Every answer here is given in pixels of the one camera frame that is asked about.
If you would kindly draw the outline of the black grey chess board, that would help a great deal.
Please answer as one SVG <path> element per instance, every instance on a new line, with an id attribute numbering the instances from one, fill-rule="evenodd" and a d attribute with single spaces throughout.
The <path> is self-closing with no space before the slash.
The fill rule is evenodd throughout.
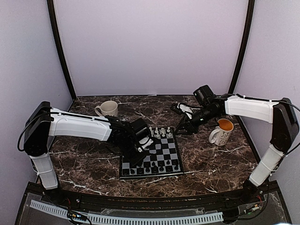
<path id="1" fill-rule="evenodd" d="M 147 156 L 143 160 L 142 166 L 131 166 L 129 163 L 123 162 L 123 158 L 120 159 L 119 178 L 121 180 L 166 177 L 184 174 L 180 151 L 176 136 L 174 135 L 174 128 L 170 128 L 172 137 L 165 136 L 164 138 L 160 137 L 157 139 L 155 134 L 153 135 L 156 138 L 156 142 L 145 149 Z M 171 165 L 167 166 L 165 164 L 167 160 L 171 161 Z M 151 165 L 152 162 L 155 162 L 158 167 L 158 173 L 151 172 L 151 168 L 153 167 Z M 179 169 L 177 171 L 174 170 L 176 165 L 179 165 Z M 150 173 L 145 173 L 144 169 L 147 166 L 150 166 Z M 164 167 L 162 172 L 159 170 L 161 166 Z M 134 169 L 135 174 L 130 174 L 130 169 Z"/>

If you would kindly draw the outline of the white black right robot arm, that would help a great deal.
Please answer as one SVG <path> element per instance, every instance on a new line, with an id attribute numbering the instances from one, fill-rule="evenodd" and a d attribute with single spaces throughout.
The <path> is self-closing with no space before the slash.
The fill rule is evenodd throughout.
<path id="1" fill-rule="evenodd" d="M 245 117 L 272 125 L 269 146 L 256 168 L 244 181 L 239 199 L 250 203 L 257 196 L 259 187 L 277 171 L 280 164 L 295 149 L 292 147 L 300 125 L 296 116 L 298 107 L 289 98 L 262 99 L 240 94 L 216 95 L 208 85 L 199 87 L 193 93 L 199 106 L 185 103 L 172 104 L 171 110 L 181 115 L 175 133 L 192 135 L 209 120 L 222 115 Z"/>

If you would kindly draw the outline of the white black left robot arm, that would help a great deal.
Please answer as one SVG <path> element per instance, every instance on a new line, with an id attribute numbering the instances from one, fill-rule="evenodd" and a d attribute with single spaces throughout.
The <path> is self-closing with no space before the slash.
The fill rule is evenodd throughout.
<path id="1" fill-rule="evenodd" d="M 32 160 L 48 197 L 55 204 L 66 201 L 59 189 L 59 180 L 48 152 L 50 136 L 74 136 L 108 142 L 118 147 L 132 165 L 140 165 L 146 157 L 146 147 L 154 143 L 152 133 L 143 119 L 121 121 L 116 116 L 88 116 L 53 108 L 50 102 L 39 104 L 21 132 L 17 148 Z"/>

